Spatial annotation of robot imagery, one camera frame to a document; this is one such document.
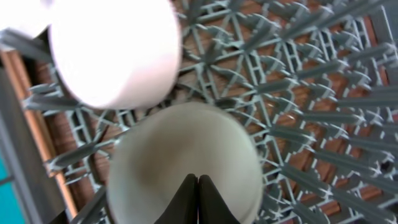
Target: white cup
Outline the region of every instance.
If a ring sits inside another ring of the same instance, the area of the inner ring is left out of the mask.
[[[146,108],[165,98],[182,57],[169,0],[55,1],[52,12],[52,56],[76,98],[100,109]]]
[[[246,130],[228,113],[202,103],[162,110],[116,144],[108,202],[118,224],[153,224],[188,174],[209,175],[235,218],[253,222],[262,172]]]
[[[29,39],[36,38],[50,24],[52,0],[0,0],[0,30],[12,29]],[[0,45],[3,51],[12,47]]]

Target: wooden strip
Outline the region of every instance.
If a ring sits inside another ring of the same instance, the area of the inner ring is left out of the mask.
[[[0,52],[0,57],[7,70],[7,75],[14,87],[14,91],[20,102],[30,96],[28,89],[32,86],[25,65],[21,56],[16,51]],[[26,121],[34,137],[40,156],[43,161],[52,159],[55,156],[55,148],[44,118],[39,111],[24,110]],[[70,189],[65,185],[65,176],[59,172],[55,174],[58,187],[61,190],[63,199],[72,217],[78,213],[75,202],[73,201]]]

